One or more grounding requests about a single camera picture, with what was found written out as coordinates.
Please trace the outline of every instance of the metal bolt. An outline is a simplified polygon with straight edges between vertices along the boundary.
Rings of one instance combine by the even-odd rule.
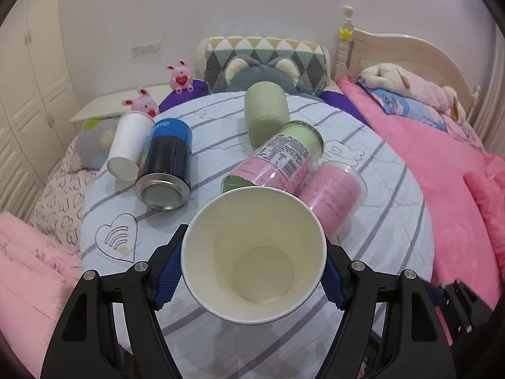
[[[365,269],[365,264],[361,261],[354,261],[351,266],[355,271],[363,271]]]
[[[97,273],[95,271],[86,271],[82,277],[85,280],[92,280],[96,275]]]
[[[147,262],[142,261],[142,262],[137,262],[135,264],[134,268],[137,272],[143,272],[147,269],[148,266],[149,266],[149,264]]]
[[[409,280],[414,280],[417,278],[417,273],[411,269],[406,269],[403,271],[403,274],[405,275],[405,278]]]

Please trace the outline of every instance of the white striped tablecloth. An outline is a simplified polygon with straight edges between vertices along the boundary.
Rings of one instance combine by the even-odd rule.
[[[353,166],[367,182],[368,197],[353,216],[352,231],[340,241],[349,257],[380,272],[398,274],[411,268],[429,280],[434,256],[430,215],[402,159],[345,112],[296,96],[289,96],[288,103],[292,120],[312,123],[323,136],[323,159]],[[80,236],[84,269],[107,275],[147,260],[181,223],[190,223],[220,194],[223,178],[253,153],[243,108],[244,93],[223,93],[156,117],[181,118],[193,130],[193,186],[185,207],[152,211],[136,198],[132,183],[100,172],[85,199]],[[117,249],[104,241],[115,228],[127,229],[128,242]],[[378,333],[384,311],[385,306],[379,304],[374,322]],[[121,305],[115,305],[115,315],[118,340],[130,349]],[[201,308],[181,278],[173,300],[157,317],[185,379],[307,379],[315,376],[323,362],[342,313],[328,302],[319,285],[304,305],[281,320],[262,326],[235,325]]]

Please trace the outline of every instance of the gray plush toy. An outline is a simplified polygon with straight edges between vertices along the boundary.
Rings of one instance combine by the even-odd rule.
[[[279,85],[286,94],[298,95],[303,89],[298,85],[300,71],[292,59],[278,57],[266,65],[247,55],[237,55],[225,70],[226,92],[247,91],[261,81]]]

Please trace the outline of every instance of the pink pig figurine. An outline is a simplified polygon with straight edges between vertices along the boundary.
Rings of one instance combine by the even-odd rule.
[[[167,65],[167,69],[172,70],[172,78],[170,79],[170,88],[172,88],[176,93],[180,94],[183,90],[188,90],[193,92],[193,77],[191,77],[191,72],[186,63],[183,60],[179,60],[177,67],[173,65]]]
[[[155,117],[160,113],[155,101],[151,98],[151,95],[147,92],[145,88],[139,88],[137,92],[140,97],[137,99],[126,99],[122,101],[122,105],[131,106],[132,111],[142,111],[145,112],[150,117]]]

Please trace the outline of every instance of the cup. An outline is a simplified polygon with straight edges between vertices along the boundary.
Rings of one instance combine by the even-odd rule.
[[[280,319],[316,289],[326,239],[291,194],[237,188],[209,202],[184,236],[181,267],[191,295],[219,318],[245,325]]]
[[[259,147],[289,122],[286,93],[269,81],[256,83],[246,92],[244,114],[249,141]]]
[[[137,179],[142,153],[153,125],[155,120],[141,111],[128,112],[119,119],[107,158],[107,169],[112,176],[123,181]]]
[[[363,177],[349,165],[322,163],[299,198],[317,216],[333,240],[368,195]]]

